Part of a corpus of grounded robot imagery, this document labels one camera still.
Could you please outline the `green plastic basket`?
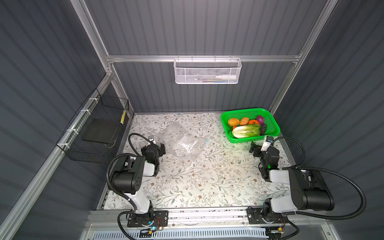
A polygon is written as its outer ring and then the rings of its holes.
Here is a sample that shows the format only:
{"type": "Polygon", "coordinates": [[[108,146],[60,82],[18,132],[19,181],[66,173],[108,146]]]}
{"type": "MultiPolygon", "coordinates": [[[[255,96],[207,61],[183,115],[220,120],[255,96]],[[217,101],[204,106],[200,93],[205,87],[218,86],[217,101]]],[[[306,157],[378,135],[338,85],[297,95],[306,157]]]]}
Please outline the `green plastic basket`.
{"type": "Polygon", "coordinates": [[[227,111],[221,115],[221,121],[232,144],[261,141],[281,133],[273,115],[262,108],[227,111]]]}

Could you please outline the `toy napa cabbage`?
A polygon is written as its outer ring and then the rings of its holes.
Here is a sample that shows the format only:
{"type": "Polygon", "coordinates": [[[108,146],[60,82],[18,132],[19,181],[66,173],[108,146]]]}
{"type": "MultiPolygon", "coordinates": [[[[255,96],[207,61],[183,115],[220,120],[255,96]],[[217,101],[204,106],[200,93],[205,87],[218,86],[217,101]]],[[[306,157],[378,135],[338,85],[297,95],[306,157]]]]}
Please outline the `toy napa cabbage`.
{"type": "Polygon", "coordinates": [[[244,125],[239,126],[233,129],[232,134],[235,138],[252,138],[260,136],[260,126],[259,125],[244,125]]]}

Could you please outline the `yellow tag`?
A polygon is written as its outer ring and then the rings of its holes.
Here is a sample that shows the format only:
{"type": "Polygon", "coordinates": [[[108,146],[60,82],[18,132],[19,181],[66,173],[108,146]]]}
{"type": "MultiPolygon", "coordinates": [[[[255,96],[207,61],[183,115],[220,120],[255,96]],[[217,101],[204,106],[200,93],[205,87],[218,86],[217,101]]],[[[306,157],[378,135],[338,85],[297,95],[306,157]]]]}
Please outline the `yellow tag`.
{"type": "Polygon", "coordinates": [[[126,117],[126,110],[123,111],[122,116],[121,116],[120,123],[121,123],[122,125],[124,124],[125,117],[126,117]]]}

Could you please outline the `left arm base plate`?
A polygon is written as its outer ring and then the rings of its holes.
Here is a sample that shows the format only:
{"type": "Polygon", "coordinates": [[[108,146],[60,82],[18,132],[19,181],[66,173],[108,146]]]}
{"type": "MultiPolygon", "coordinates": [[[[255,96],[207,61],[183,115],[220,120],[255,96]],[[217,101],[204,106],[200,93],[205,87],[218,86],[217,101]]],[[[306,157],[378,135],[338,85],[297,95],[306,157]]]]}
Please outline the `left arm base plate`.
{"type": "Polygon", "coordinates": [[[167,227],[169,211],[154,211],[147,214],[129,214],[128,228],[167,227]]]}

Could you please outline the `toy dark eggplant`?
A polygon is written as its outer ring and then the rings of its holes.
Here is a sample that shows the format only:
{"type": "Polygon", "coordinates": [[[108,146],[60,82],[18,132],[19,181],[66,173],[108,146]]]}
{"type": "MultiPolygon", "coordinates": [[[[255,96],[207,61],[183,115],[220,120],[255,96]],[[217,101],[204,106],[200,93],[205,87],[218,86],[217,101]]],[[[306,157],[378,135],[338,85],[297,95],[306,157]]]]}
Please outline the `toy dark eggplant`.
{"type": "Polygon", "coordinates": [[[262,124],[260,126],[260,136],[264,136],[267,132],[268,126],[266,124],[262,124]]]}

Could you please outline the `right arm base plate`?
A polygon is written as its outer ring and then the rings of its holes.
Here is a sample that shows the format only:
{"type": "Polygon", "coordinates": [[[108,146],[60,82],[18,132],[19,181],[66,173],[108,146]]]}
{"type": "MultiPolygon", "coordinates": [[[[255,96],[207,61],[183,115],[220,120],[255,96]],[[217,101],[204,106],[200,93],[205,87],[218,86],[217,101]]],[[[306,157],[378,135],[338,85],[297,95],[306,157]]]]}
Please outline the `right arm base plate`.
{"type": "Polygon", "coordinates": [[[262,207],[247,207],[247,217],[250,224],[282,224],[285,225],[286,221],[281,214],[268,212],[262,207]]]}

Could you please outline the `white ribbed vent panel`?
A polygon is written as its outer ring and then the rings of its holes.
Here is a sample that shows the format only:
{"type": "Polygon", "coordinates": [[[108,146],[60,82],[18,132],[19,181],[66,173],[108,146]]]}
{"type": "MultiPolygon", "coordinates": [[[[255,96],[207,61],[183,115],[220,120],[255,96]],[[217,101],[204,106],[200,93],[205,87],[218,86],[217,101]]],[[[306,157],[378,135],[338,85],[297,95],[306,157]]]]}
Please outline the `white ribbed vent panel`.
{"type": "Polygon", "coordinates": [[[199,229],[165,229],[151,235],[141,235],[139,230],[127,233],[135,240],[225,240],[225,239],[263,239],[266,240],[266,229],[254,227],[240,228],[199,228],[199,229]]]}

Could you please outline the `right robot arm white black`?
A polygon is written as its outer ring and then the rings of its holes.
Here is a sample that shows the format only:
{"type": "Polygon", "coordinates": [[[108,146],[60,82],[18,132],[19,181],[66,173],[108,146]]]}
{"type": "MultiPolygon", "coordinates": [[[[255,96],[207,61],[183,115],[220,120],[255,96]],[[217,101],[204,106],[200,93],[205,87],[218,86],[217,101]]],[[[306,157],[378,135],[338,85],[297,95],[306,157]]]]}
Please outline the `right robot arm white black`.
{"type": "Polygon", "coordinates": [[[276,214],[299,210],[332,211],[334,198],[323,176],[317,170],[299,170],[296,168],[279,169],[280,151],[271,142],[261,146],[251,142],[250,153],[260,159],[258,169],[266,182],[288,185],[290,194],[282,198],[267,198],[261,214],[265,220],[276,214]]]}

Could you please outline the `clear zip top bag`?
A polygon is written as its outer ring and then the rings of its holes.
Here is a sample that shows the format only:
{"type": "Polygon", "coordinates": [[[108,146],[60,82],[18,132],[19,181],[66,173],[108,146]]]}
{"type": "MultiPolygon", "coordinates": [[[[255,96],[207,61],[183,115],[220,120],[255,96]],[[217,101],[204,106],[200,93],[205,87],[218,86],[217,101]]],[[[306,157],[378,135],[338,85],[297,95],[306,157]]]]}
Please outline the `clear zip top bag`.
{"type": "Polygon", "coordinates": [[[171,122],[157,136],[165,145],[167,154],[171,154],[185,168],[195,167],[198,158],[208,144],[208,139],[191,134],[181,124],[171,122]]]}

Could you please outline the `white marker pen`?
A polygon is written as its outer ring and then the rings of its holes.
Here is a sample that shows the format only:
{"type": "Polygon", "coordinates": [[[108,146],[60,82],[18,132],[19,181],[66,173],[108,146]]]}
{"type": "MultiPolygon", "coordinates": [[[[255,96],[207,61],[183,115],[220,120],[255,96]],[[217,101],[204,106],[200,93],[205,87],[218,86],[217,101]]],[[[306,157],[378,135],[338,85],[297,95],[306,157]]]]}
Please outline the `white marker pen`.
{"type": "Polygon", "coordinates": [[[218,75],[215,78],[221,81],[234,81],[237,79],[237,75],[218,75]]]}

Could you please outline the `toy potato yellow brown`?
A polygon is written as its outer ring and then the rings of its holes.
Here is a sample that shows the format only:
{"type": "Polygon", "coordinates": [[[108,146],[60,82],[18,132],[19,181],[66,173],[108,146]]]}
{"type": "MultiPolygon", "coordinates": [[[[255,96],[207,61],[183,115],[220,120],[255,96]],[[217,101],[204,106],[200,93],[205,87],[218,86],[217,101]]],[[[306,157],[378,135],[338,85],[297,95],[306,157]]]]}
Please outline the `toy potato yellow brown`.
{"type": "Polygon", "coordinates": [[[238,126],[240,124],[240,120],[237,119],[237,118],[231,118],[231,119],[228,120],[228,124],[231,127],[238,126]]]}

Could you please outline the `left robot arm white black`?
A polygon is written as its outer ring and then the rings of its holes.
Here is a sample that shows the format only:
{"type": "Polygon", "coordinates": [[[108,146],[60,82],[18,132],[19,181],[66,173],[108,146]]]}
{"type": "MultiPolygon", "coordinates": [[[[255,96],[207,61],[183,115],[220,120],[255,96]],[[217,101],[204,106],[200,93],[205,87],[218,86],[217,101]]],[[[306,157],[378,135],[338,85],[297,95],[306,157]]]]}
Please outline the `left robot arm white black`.
{"type": "Polygon", "coordinates": [[[153,219],[153,204],[145,197],[141,185],[144,177],[157,176],[160,158],[166,154],[166,148],[164,144],[149,144],[141,151],[141,156],[123,153],[110,162],[106,173],[107,186],[133,206],[132,214],[153,219]]]}

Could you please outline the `black flat pad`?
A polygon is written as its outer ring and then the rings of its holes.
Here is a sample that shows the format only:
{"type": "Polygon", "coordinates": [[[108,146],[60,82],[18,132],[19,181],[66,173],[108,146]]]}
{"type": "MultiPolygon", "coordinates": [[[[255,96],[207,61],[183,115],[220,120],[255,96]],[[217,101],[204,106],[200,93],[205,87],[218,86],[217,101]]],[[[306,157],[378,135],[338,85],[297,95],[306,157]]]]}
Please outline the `black flat pad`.
{"type": "Polygon", "coordinates": [[[117,122],[93,119],[90,126],[85,130],[82,140],[93,143],[109,144],[113,141],[117,128],[117,122]]]}

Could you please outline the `toy purple onion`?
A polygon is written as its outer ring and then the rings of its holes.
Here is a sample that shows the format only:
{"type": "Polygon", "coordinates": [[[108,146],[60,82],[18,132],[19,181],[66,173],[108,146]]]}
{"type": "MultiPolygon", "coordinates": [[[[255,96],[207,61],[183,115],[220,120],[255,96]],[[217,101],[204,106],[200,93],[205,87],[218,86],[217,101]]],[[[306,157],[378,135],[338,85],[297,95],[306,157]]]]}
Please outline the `toy purple onion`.
{"type": "Polygon", "coordinates": [[[257,116],[256,121],[259,123],[259,125],[263,125],[265,123],[265,119],[261,115],[257,116]]]}

